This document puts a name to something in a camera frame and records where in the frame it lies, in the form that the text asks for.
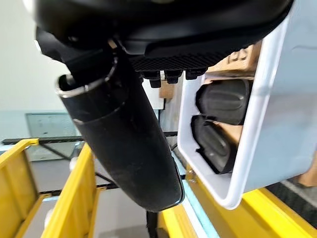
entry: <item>black cable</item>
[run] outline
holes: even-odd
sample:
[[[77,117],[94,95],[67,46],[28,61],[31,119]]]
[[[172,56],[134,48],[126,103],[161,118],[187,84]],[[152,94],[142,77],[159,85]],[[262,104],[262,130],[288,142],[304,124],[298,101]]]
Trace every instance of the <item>black cable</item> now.
[[[170,147],[170,150],[173,151],[173,150],[175,150],[176,147],[177,147],[177,143],[173,144],[173,145]]]
[[[58,156],[61,156],[63,159],[65,160],[71,160],[71,158],[69,158],[68,156],[64,155],[63,153],[60,153],[59,151],[49,147],[48,145],[46,144],[40,144],[40,146],[42,146],[43,148],[53,152],[54,154],[58,155]]]
[[[102,174],[100,174],[98,172],[95,172],[95,175],[100,177],[100,178],[102,178],[102,179],[104,179],[104,180],[106,180],[107,182],[110,182],[110,183],[114,184],[114,182],[111,179],[107,178],[106,176],[103,176]]]

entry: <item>yellow bin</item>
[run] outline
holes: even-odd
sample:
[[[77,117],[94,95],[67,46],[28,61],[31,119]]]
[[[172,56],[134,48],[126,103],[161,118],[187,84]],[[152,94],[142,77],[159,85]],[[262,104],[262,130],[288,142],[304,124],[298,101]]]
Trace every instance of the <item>yellow bin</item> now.
[[[24,139],[0,156],[0,235],[21,238],[45,195],[39,195],[25,154],[38,139]]]

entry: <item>wall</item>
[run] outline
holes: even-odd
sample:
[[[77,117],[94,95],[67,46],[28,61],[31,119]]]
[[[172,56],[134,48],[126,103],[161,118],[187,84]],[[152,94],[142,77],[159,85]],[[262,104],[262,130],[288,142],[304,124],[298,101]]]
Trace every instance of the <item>wall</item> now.
[[[22,0],[0,2],[0,141],[29,137],[25,113],[64,112],[54,91],[62,63],[40,54],[34,44],[35,23]],[[155,109],[163,109],[158,89],[144,88]]]

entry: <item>black plastic housing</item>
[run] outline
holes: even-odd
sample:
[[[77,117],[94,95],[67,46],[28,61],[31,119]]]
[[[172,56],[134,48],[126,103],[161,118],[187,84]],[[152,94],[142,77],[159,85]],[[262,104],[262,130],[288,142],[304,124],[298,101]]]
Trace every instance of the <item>black plastic housing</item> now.
[[[253,81],[215,80],[196,93],[196,106],[209,119],[242,125],[247,112]]]
[[[199,145],[198,153],[216,174],[232,172],[237,155],[237,144],[219,126],[202,115],[193,116],[193,137]]]

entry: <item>cardboard box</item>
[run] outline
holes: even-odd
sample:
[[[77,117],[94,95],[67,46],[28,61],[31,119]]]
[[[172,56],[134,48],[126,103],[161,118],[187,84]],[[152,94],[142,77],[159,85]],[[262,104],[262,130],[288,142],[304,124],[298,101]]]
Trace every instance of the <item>cardboard box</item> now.
[[[298,182],[307,187],[317,186],[317,152],[311,168],[304,174],[298,176]]]
[[[216,65],[209,67],[209,75],[218,76],[254,76],[260,56],[262,42],[233,52]]]
[[[161,81],[159,88],[159,97],[165,99],[172,99],[174,96],[174,84],[168,84],[167,80]]]

